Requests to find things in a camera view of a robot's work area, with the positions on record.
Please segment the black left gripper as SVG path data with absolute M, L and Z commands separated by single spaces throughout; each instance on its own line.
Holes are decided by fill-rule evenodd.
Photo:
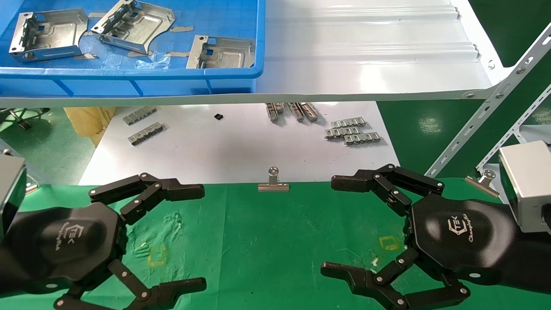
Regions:
M 201 184 L 180 184 L 142 173 L 90 190 L 84 208 L 55 207 L 15 215 L 1 241 L 2 298 L 51 294 L 71 287 L 54 303 L 56 310 L 108 310 L 81 300 L 111 275 L 134 294 L 126 310 L 170 310 L 180 296 L 204 291 L 204 277 L 146 287 L 121 261 L 133 225 L 160 202 L 201 199 Z M 133 198 L 120 209 L 108 205 Z

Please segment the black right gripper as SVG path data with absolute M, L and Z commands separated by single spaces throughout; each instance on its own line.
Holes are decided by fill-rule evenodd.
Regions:
M 497 285 L 505 279 L 505 258 L 517 233 L 510 208 L 478 199 L 443 198 L 445 185 L 403 167 L 387 164 L 354 175 L 334 175 L 339 192 L 373 192 L 398 216 L 409 216 L 412 247 L 378 273 L 323 262 L 321 274 L 344 280 L 354 295 L 373 298 L 386 310 L 437 310 L 461 304 L 471 292 L 459 280 Z M 412 200 L 401 190 L 423 196 Z M 443 287 L 401 294 L 394 280 L 417 261 L 422 271 Z

